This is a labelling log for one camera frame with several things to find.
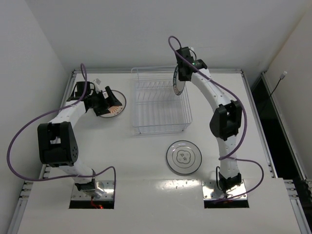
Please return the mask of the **green rimmed lettered plate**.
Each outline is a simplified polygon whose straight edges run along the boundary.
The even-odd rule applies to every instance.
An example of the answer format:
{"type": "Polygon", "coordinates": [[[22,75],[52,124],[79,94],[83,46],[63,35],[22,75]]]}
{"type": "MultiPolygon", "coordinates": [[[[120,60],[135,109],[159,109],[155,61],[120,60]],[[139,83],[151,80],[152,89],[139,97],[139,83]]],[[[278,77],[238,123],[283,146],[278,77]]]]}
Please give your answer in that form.
{"type": "Polygon", "coordinates": [[[173,73],[173,91],[177,96],[179,96],[183,93],[184,88],[185,81],[179,80],[179,69],[178,66],[176,66],[173,73]]]}

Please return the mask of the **white plate with cloud motif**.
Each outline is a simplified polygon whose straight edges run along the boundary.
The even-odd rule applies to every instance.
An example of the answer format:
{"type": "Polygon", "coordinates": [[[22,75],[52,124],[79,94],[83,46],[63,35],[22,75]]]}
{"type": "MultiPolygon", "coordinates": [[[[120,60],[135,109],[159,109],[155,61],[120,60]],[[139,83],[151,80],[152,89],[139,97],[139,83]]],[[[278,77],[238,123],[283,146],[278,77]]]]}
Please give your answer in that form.
{"type": "Polygon", "coordinates": [[[172,172],[180,176],[188,176],[200,168],[202,153],[194,143],[179,140],[169,146],[165,159],[172,172]]]}

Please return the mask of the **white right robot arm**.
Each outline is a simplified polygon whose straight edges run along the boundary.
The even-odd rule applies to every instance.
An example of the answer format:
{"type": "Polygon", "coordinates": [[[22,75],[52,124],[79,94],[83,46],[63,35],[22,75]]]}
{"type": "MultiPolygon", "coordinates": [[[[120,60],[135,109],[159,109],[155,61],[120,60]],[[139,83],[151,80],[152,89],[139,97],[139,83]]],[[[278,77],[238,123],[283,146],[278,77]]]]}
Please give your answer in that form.
{"type": "Polygon", "coordinates": [[[216,137],[219,147],[220,169],[218,188],[226,192],[241,184],[241,173],[236,162],[236,136],[241,127],[242,107],[239,101],[231,100],[217,85],[213,84],[207,65],[195,60],[189,47],[176,51],[177,66],[173,76],[173,90],[179,96],[185,83],[190,81],[204,95],[213,110],[210,130],[216,137]]]}

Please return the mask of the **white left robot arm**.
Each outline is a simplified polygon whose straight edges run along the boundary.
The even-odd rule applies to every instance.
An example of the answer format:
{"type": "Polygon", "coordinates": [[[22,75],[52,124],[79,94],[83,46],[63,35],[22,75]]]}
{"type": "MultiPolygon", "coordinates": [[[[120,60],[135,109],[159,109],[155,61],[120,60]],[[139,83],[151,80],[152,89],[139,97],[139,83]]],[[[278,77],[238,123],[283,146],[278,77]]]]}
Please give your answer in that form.
{"type": "Polygon", "coordinates": [[[101,90],[96,82],[77,82],[58,115],[37,128],[42,164],[59,168],[71,176],[78,191],[93,198],[103,196],[104,187],[97,180],[96,172],[78,157],[73,128],[90,109],[97,117],[102,117],[111,114],[117,107],[122,107],[122,103],[109,86],[101,90]]]}

